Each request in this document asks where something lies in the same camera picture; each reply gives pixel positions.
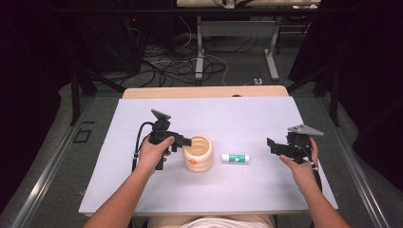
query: wrist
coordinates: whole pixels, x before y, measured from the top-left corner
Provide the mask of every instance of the wrist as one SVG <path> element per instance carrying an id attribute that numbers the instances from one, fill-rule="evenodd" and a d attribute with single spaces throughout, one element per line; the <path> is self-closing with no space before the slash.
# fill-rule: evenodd
<path id="1" fill-rule="evenodd" d="M 142 165 L 138 165 L 133 173 L 137 173 L 138 175 L 149 179 L 154 174 L 154 172 L 155 168 L 148 168 Z"/>

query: white table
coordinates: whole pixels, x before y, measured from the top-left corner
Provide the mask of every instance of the white table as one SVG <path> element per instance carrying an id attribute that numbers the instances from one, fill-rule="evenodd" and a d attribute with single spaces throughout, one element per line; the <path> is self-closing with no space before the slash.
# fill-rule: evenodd
<path id="1" fill-rule="evenodd" d="M 254 0 L 246 7 L 273 7 L 273 6 L 310 6 L 319 5 L 320 0 Z M 219 7 L 213 0 L 178 0 L 178 7 L 205 8 Z M 269 37 L 268 49 L 264 50 L 267 66 L 272 80 L 279 79 L 273 53 L 276 48 L 281 17 L 276 21 L 202 21 L 198 17 L 198 60 L 196 63 L 196 80 L 202 79 L 204 49 L 203 36 L 256 36 Z"/>
<path id="2" fill-rule="evenodd" d="M 169 130 L 185 137 L 202 134 L 214 146 L 214 164 L 192 173 L 182 150 L 148 182 L 134 212 L 149 215 L 228 215 L 307 212 L 291 171 L 266 144 L 286 143 L 289 126 L 302 124 L 292 97 L 121 99 L 106 135 L 79 212 L 90 215 L 127 178 L 135 139 L 143 122 L 155 122 L 151 108 L 172 116 Z M 144 134 L 150 131 L 144 128 Z M 248 154 L 248 164 L 223 164 L 221 154 Z M 322 170 L 323 194 L 337 204 Z"/>

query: glue stick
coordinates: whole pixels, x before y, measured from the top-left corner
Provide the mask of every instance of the glue stick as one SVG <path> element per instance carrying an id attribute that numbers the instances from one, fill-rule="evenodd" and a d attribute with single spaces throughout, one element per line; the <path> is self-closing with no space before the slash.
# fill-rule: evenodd
<path id="1" fill-rule="evenodd" d="M 221 155 L 221 160 L 223 162 L 248 163 L 249 162 L 249 155 L 223 154 L 223 155 Z"/>

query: beige cup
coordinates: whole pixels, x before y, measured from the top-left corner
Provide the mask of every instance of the beige cup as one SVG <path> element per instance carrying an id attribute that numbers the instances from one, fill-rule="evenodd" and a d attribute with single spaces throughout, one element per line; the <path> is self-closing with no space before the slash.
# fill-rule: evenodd
<path id="1" fill-rule="evenodd" d="M 207 171 L 213 165 L 213 144 L 204 136 L 190 137 L 192 146 L 184 146 L 183 162 L 193 172 Z"/>

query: person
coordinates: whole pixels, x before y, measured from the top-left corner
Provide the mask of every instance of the person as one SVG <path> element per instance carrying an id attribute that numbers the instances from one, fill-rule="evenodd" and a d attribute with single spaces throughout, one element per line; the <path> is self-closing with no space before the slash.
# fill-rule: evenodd
<path id="1" fill-rule="evenodd" d="M 312 143 L 312 159 L 317 164 L 317 144 L 313 138 L 310 140 Z M 126 228 L 145 189 L 147 181 L 155 172 L 155 167 L 161 155 L 173 142 L 173 137 L 169 137 L 159 144 L 152 144 L 148 141 L 148 138 L 145 138 L 136 169 L 116 192 L 92 215 L 84 227 Z M 279 159 L 291 169 L 297 187 L 307 202 L 316 228 L 350 227 L 321 193 L 309 162 L 297 164 L 284 155 L 280 155 Z M 237 215 L 233 217 L 213 218 L 150 218 L 148 227 L 273 227 L 273 224 L 268 215 Z"/>

